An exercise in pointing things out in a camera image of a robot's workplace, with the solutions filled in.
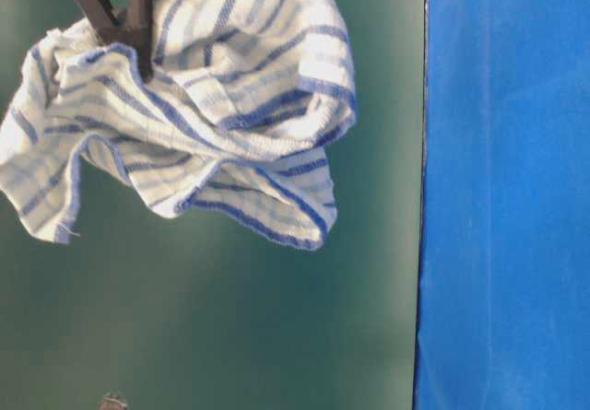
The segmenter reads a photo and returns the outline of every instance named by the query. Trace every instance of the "towel fold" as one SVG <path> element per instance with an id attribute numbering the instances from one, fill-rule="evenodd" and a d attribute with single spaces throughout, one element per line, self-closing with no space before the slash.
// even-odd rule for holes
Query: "towel fold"
<path id="1" fill-rule="evenodd" d="M 80 157 L 162 217 L 218 210 L 272 241 L 320 247 L 336 220 L 324 146 L 356 120 L 334 0 L 159 0 L 154 77 L 83 19 L 28 53 L 0 126 L 0 189 L 24 227 L 68 242 Z"/>

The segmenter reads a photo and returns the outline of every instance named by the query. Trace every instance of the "dish towel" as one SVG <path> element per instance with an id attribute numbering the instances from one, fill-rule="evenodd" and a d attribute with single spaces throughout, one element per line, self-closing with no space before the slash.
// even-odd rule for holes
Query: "dish towel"
<path id="1" fill-rule="evenodd" d="M 28 53 L 0 127 L 0 189 L 34 237 L 68 242 L 80 157 L 166 218 L 223 212 L 314 250 L 336 220 L 324 147 L 356 120 L 334 0 L 159 0 L 154 78 L 83 19 Z"/>

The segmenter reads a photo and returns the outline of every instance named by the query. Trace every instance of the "cloth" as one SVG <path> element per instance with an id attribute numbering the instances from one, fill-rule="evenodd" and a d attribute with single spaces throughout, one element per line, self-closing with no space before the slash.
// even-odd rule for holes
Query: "cloth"
<path id="1" fill-rule="evenodd" d="M 334 0 L 159 0 L 155 75 L 83 19 L 28 53 L 0 127 L 0 189 L 34 237 L 68 242 L 80 157 L 166 218 L 223 212 L 320 247 L 336 220 L 324 147 L 356 120 Z"/>

